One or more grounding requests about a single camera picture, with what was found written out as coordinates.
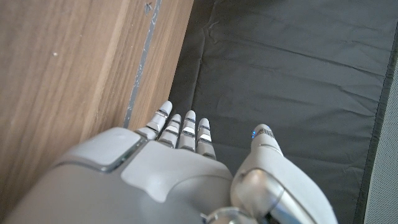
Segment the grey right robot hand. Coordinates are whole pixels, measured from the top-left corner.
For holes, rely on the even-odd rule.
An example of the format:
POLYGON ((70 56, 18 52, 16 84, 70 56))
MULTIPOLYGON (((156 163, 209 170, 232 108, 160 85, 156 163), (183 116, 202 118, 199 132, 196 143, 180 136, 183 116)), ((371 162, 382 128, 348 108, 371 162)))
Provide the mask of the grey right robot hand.
POLYGON ((282 153, 271 128, 251 134, 231 171, 210 123, 166 101, 142 128, 111 128, 67 151, 6 223, 336 223, 319 186, 282 153))

